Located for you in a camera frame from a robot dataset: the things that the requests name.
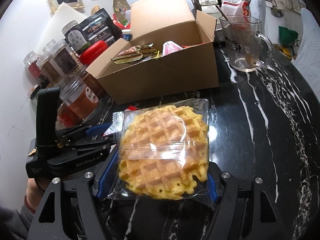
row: waffle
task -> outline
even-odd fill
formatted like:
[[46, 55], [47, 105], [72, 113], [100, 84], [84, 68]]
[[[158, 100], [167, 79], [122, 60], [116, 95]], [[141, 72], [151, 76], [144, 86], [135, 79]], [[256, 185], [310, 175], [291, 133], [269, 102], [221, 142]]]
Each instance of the waffle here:
[[208, 125], [189, 106], [164, 106], [134, 117], [121, 138], [119, 177], [154, 199], [182, 199], [207, 179]]

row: metal screw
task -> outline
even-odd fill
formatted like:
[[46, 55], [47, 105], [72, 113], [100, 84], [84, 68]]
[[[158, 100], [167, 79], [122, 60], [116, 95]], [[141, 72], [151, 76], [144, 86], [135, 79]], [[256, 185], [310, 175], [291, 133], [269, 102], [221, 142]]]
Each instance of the metal screw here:
[[93, 176], [93, 173], [91, 171], [89, 171], [89, 172], [86, 172], [84, 174], [84, 176], [88, 179], [88, 178], [91, 178]]
[[53, 180], [52, 180], [52, 183], [53, 184], [58, 184], [60, 182], [60, 178], [54, 178]]
[[229, 173], [229, 172], [224, 171], [221, 175], [222, 175], [222, 177], [224, 177], [225, 179], [230, 178], [230, 173]]
[[261, 178], [257, 177], [255, 179], [255, 182], [258, 183], [258, 184], [261, 184], [263, 182], [263, 180]]

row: white chair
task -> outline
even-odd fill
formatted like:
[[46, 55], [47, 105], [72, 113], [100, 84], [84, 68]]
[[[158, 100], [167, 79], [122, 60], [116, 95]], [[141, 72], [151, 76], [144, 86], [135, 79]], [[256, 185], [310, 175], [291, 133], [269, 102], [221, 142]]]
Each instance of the white chair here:
[[250, 3], [251, 16], [257, 18], [262, 23], [261, 33], [264, 34], [264, 24], [266, 21], [266, 2], [265, 0], [251, 0]]
[[320, 102], [320, 28], [312, 13], [301, 9], [303, 36], [292, 64], [306, 79]]

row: glass mug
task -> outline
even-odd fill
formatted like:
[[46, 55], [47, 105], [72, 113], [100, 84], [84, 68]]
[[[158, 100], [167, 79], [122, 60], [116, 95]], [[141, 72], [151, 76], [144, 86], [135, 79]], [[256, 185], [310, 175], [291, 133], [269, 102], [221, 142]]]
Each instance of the glass mug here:
[[[249, 16], [231, 15], [220, 17], [223, 35], [226, 39], [230, 65], [243, 72], [255, 71], [257, 67], [267, 66], [274, 53], [271, 41], [261, 32], [261, 21]], [[268, 54], [261, 45], [268, 46]]]

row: human hand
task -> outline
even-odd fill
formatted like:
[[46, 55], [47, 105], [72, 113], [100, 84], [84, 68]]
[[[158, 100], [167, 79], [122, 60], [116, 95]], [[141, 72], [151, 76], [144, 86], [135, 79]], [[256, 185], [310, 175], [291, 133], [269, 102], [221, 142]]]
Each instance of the human hand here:
[[[41, 189], [45, 191], [48, 185], [50, 184], [51, 180], [38, 178], [37, 182]], [[36, 210], [39, 206], [40, 200], [44, 194], [44, 192], [41, 189], [39, 189], [39, 187], [37, 186], [35, 179], [28, 179], [26, 192], [27, 202], [29, 206], [34, 210]]]

